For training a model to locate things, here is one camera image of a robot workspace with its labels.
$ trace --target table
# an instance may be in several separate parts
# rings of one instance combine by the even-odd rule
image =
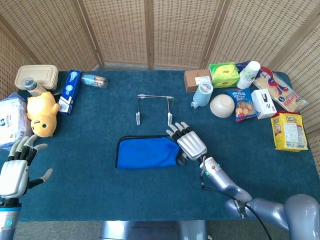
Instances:
[[[156,169],[115,168],[118,140],[127,135],[163,135],[165,100],[140,101],[137,94],[174,96],[173,122],[185,121],[208,147],[208,154],[253,198],[283,203],[295,194],[320,201],[319,178],[310,150],[275,150],[269,118],[235,121],[214,116],[209,108],[191,108],[183,71],[96,71],[107,77],[106,90],[81,85],[70,116],[57,116],[53,137],[40,138],[30,178],[53,168],[51,178],[20,200],[22,221],[168,221],[227,220],[225,196],[203,191],[197,162]],[[59,72],[59,82],[68,73]],[[226,88],[215,89],[212,97]],[[0,149],[2,162],[8,152]],[[209,180],[208,187],[214,188]]]

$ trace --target green box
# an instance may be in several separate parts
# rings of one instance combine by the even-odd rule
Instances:
[[[216,89],[235,87],[240,78],[234,62],[209,64],[209,71],[213,87]]]

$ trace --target black cable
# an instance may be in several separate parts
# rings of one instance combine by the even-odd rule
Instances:
[[[216,189],[212,189],[212,188],[206,187],[206,186],[205,186],[205,183],[204,183],[204,178],[201,176],[200,179],[201,179],[201,188],[202,188],[203,190],[207,190],[207,191],[211,191],[211,192],[216,192],[216,193],[222,194],[222,195],[224,195],[224,196],[226,196],[226,197],[228,197],[228,198],[230,198],[230,199],[232,199],[232,200],[237,200],[237,201],[239,201],[239,200],[236,199],[235,197],[233,197],[233,196],[231,196],[231,195],[229,195],[229,194],[227,194],[227,193],[225,193],[225,192],[223,192],[223,191],[219,191],[219,190],[216,190]],[[269,240],[272,240],[272,238],[271,238],[271,236],[270,236],[270,233],[269,233],[266,225],[263,223],[263,221],[262,221],[261,218],[258,216],[258,214],[252,209],[252,207],[248,206],[247,203],[245,203],[244,206],[245,206],[247,209],[249,209],[250,212],[252,212],[253,215],[258,219],[258,221],[259,221],[260,224],[262,225],[262,227],[263,227],[266,235],[268,236]]]

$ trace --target robotic arm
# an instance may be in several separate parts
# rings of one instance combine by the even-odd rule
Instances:
[[[251,195],[236,185],[220,165],[207,157],[207,147],[198,135],[185,123],[170,124],[167,133],[179,144],[185,157],[198,161],[201,168],[201,186],[205,189],[203,174],[216,185],[219,192],[231,199],[225,207],[234,217],[258,217],[273,225],[289,230],[291,240],[320,240],[320,206],[311,196],[299,194],[286,200],[284,205]]]
[[[8,161],[0,173],[0,240],[13,240],[19,220],[22,204],[19,198],[27,193],[28,189],[42,184],[51,176],[53,169],[35,180],[30,181],[29,168],[38,151],[46,148],[47,144],[33,145],[37,135],[25,136],[12,146]]]

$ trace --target yellow snack bag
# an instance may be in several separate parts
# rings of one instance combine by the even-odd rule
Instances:
[[[271,118],[271,124],[276,150],[308,150],[301,115],[296,112],[278,111]]]

